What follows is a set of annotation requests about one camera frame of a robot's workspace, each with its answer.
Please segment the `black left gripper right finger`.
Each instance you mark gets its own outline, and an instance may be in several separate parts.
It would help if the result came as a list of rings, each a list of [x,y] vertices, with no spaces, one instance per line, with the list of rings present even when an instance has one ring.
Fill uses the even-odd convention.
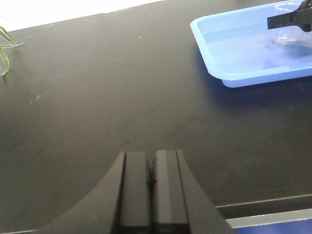
[[[152,163],[155,234],[234,234],[205,194],[180,150],[157,150]]]

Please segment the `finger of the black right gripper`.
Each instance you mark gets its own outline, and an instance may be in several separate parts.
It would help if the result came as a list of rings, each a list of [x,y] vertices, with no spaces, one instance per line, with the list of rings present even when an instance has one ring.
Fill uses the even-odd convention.
[[[296,26],[303,32],[312,31],[312,1],[304,0],[300,6],[289,13],[267,18],[268,30]]]

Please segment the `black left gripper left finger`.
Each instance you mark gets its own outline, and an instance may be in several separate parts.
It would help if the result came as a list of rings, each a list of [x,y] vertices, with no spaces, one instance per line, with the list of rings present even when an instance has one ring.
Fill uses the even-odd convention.
[[[37,234],[149,233],[149,167],[144,152],[121,152],[75,206]]]

